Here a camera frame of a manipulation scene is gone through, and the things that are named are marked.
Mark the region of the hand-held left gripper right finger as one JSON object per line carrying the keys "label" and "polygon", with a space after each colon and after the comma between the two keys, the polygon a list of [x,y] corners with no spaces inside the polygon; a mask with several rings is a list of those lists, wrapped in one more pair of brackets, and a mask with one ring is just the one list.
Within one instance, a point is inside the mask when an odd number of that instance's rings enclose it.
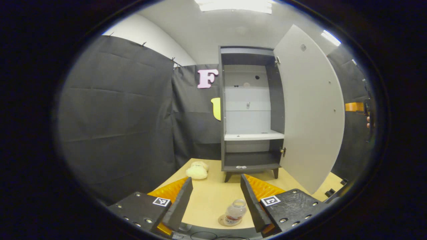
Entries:
{"label": "hand-held left gripper right finger", "polygon": [[255,231],[264,238],[305,225],[328,207],[302,190],[282,190],[247,174],[241,174],[240,186]]}

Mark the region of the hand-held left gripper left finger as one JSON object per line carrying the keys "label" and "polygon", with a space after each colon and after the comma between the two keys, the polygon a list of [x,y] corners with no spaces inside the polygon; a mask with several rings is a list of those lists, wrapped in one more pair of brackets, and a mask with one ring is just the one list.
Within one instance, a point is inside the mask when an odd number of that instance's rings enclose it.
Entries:
{"label": "hand-held left gripper left finger", "polygon": [[171,238],[180,228],[192,191],[192,178],[184,177],[150,193],[134,192],[108,210],[141,231]]}

